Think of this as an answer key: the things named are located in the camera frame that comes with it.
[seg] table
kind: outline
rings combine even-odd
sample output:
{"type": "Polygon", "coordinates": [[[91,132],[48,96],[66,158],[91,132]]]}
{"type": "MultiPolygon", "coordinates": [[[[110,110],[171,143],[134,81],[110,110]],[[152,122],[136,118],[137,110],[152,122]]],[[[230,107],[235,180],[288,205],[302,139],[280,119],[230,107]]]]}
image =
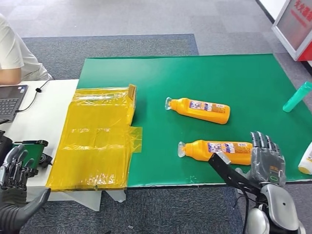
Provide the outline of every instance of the table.
{"type": "MultiPolygon", "coordinates": [[[[22,84],[29,86],[20,109],[29,105],[36,93],[36,88],[41,87],[45,81],[26,81],[22,84]]],[[[13,141],[46,140],[48,146],[45,153],[54,158],[62,133],[68,105],[76,91],[78,80],[51,80],[42,88],[42,93],[29,109],[17,113],[13,123],[0,125],[0,130],[13,141]]],[[[27,181],[27,201],[32,201],[45,188],[51,169],[39,168],[38,175],[27,181]]],[[[108,191],[114,200],[123,201],[123,191],[108,191]]],[[[94,211],[99,211],[101,191],[76,191],[51,193],[49,201],[74,200],[94,211]]]]}
{"type": "Polygon", "coordinates": [[[178,158],[178,143],[251,142],[250,131],[261,131],[279,144],[289,182],[312,180],[298,170],[312,140],[312,115],[304,102],[290,113],[283,111],[295,89],[272,54],[88,58],[77,88],[129,83],[137,86],[132,125],[143,127],[143,141],[142,152],[132,155],[128,188],[223,184],[206,162],[178,158]],[[231,113],[225,125],[181,116],[165,110],[168,96],[227,104],[231,113]]]}

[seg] robotic arm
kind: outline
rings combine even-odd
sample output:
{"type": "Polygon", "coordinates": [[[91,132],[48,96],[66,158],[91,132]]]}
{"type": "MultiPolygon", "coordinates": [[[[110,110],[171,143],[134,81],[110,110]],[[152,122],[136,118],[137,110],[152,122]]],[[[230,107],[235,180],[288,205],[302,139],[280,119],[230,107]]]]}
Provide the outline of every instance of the robotic arm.
{"type": "Polygon", "coordinates": [[[27,179],[33,160],[22,167],[28,154],[23,145],[11,149],[0,167],[0,231],[19,232],[48,199],[51,189],[26,204],[27,179]]]}
{"type": "Polygon", "coordinates": [[[277,144],[261,132],[251,133],[253,148],[252,167],[244,174],[233,170],[222,152],[209,161],[226,184],[240,189],[246,199],[243,233],[246,234],[305,234],[298,219],[292,196],[282,188],[286,184],[285,159],[277,144]],[[256,195],[254,208],[249,211],[247,193],[256,195]]]}

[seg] orange plastic bottle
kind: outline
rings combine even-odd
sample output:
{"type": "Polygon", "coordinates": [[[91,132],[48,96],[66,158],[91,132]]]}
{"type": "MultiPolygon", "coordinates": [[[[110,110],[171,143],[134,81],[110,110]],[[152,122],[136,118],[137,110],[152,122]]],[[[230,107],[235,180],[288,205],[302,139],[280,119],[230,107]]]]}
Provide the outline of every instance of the orange plastic bottle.
{"type": "Polygon", "coordinates": [[[249,142],[196,140],[188,144],[180,142],[178,155],[208,161],[213,153],[221,151],[233,164],[250,165],[252,148],[252,144],[249,142]]]}
{"type": "Polygon", "coordinates": [[[188,98],[171,99],[165,101],[166,110],[172,109],[179,114],[199,118],[210,122],[226,124],[230,117],[230,107],[223,104],[196,101],[188,98]]]}

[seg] white sleeve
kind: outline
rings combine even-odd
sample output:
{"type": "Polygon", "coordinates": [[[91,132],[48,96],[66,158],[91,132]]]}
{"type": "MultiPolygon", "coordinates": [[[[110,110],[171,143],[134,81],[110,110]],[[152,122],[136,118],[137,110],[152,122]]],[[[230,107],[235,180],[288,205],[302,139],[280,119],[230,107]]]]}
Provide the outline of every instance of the white sleeve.
{"type": "Polygon", "coordinates": [[[24,66],[20,44],[15,33],[0,14],[0,69],[14,69],[24,66]]]}

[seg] person's arm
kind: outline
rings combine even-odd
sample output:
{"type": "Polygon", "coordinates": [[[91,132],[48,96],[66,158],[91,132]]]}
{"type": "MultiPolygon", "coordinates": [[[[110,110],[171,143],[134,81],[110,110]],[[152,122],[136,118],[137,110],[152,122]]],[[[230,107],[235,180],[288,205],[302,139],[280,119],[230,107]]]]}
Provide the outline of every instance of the person's arm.
{"type": "Polygon", "coordinates": [[[23,66],[22,53],[15,33],[0,14],[0,85],[20,83],[23,66]]]}
{"type": "Polygon", "coordinates": [[[20,68],[0,70],[0,85],[19,84],[20,77],[20,68]]]}

